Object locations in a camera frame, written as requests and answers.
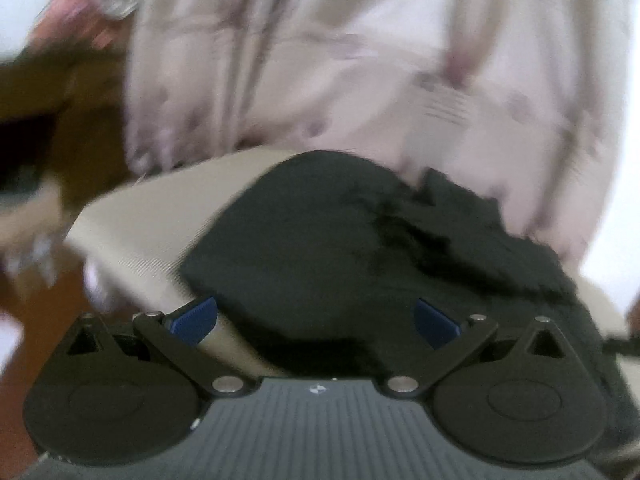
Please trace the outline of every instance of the gray gripper base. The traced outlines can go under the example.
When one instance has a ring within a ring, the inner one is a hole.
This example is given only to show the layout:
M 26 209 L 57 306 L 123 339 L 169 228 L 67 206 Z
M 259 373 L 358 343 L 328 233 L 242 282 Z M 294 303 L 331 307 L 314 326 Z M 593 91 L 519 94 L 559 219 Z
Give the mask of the gray gripper base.
M 458 449 L 415 402 L 368 380 L 265 379 L 217 400 L 177 446 L 115 467 L 44 456 L 24 480 L 605 480 L 588 462 L 515 470 Z

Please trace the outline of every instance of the dark green cloth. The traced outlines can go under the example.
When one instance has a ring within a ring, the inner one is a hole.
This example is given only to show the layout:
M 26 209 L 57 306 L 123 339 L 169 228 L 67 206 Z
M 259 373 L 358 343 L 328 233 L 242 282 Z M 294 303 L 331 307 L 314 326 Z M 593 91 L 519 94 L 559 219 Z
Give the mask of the dark green cloth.
M 418 191 L 339 152 L 289 159 L 245 191 L 180 266 L 267 359 L 302 375 L 419 376 L 417 298 L 505 329 L 551 317 L 609 406 L 599 449 L 638 434 L 613 358 L 546 246 L 505 233 L 498 205 L 428 172 Z

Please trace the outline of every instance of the wooden floor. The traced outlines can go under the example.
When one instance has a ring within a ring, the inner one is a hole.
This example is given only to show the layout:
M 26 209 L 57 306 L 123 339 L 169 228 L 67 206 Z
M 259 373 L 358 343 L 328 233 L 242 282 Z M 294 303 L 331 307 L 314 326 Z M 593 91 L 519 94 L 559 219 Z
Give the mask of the wooden floor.
M 24 341 L 0 378 L 0 479 L 11 480 L 37 458 L 22 424 L 24 397 L 74 319 L 92 308 L 78 268 L 25 302 L 12 294 L 7 282 L 0 283 L 0 309 L 24 325 Z

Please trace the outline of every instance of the patterned fabric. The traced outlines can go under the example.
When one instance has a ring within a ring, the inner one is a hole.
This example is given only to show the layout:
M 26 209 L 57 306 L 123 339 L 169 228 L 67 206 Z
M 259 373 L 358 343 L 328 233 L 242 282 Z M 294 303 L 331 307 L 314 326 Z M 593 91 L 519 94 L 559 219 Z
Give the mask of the patterned fabric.
M 616 161 L 632 0 L 145 0 L 138 174 L 256 144 L 426 168 L 584 254 Z

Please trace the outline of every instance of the black cloth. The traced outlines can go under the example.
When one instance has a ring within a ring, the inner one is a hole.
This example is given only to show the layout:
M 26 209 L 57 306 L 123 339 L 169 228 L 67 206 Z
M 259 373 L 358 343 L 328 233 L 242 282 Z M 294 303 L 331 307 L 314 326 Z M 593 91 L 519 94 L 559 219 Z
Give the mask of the black cloth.
M 291 158 L 219 216 L 180 274 L 215 295 L 267 359 L 305 376 L 417 375 L 432 351 L 412 323 L 417 298 L 511 329 L 549 316 L 607 399 L 599 449 L 640 434 L 615 360 L 556 254 L 509 236 L 496 201 L 435 171 L 416 191 L 345 153 Z

